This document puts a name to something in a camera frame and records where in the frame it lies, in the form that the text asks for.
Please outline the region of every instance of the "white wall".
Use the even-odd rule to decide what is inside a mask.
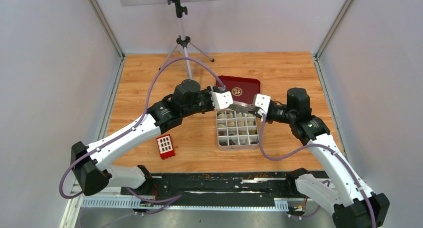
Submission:
[[[345,0],[220,0],[183,3],[186,35],[210,52],[316,52]],[[175,6],[122,7],[98,0],[125,53],[167,53],[179,36]]]
[[[391,201],[385,228],[421,227],[423,0],[356,0],[322,57],[353,167]]]
[[[59,226],[70,147],[97,136],[118,62],[87,0],[0,0],[1,227]]]

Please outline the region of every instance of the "wooden floor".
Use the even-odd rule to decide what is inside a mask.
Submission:
[[[217,75],[256,78],[261,81],[262,93],[274,100],[286,103],[287,89],[307,89],[313,114],[323,119],[337,139],[310,53],[215,53],[212,56],[215,58],[214,63],[207,59],[203,61]],[[165,57],[165,54],[127,56],[108,134],[141,115],[148,87]],[[198,58],[199,55],[192,54],[192,57]],[[175,63],[162,73],[154,86],[149,106],[173,93],[175,86],[186,79],[182,64]],[[202,68],[195,70],[194,80],[203,89],[215,83],[215,79]],[[252,151],[220,151],[217,148],[214,112],[185,118],[182,125],[170,130],[169,134],[173,139],[176,156],[162,160],[156,140],[152,139],[126,153],[114,164],[129,167],[141,164],[150,172],[290,171],[300,167],[322,169],[309,151],[302,151],[279,162],[265,159],[259,148]],[[263,146],[269,155],[277,157],[300,147],[301,143],[291,134],[288,125],[273,123],[265,127]]]

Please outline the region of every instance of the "white square pattern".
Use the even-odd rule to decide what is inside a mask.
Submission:
[[[157,138],[157,144],[159,144],[160,154],[163,154],[163,153],[166,153],[166,152],[173,150],[173,146],[172,146],[170,136]]]

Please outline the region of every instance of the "red box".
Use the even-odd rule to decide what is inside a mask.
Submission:
[[[169,134],[157,137],[157,146],[159,147],[160,157],[164,160],[175,155],[175,150],[172,145],[171,136]]]
[[[219,76],[227,91],[232,93],[232,99],[238,102],[252,104],[254,96],[260,93],[260,81],[253,78]]]

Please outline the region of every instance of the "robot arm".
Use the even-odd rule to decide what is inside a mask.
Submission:
[[[252,113],[257,117],[265,116],[269,123],[276,121],[289,124],[292,134],[319,160],[336,188],[334,191],[320,183],[307,170],[298,169],[288,176],[294,190],[316,201],[332,215],[336,227],[342,228],[372,227],[364,198],[366,196],[372,205],[377,227],[383,224],[389,200],[383,193],[376,195],[350,166],[325,123],[312,115],[310,97],[305,89],[289,89],[286,105],[276,104],[269,96],[262,94],[256,94],[253,105]]]
[[[221,91],[218,87],[200,90],[200,84],[196,81],[185,80],[176,86],[173,94],[148,108],[143,118],[140,116],[99,141],[88,145],[77,142],[72,146],[71,164],[93,152],[72,169],[84,195],[96,194],[105,187],[139,188],[151,178],[147,169],[143,166],[112,166],[116,159],[139,144],[181,125],[184,117],[225,109],[232,103],[230,92]]]

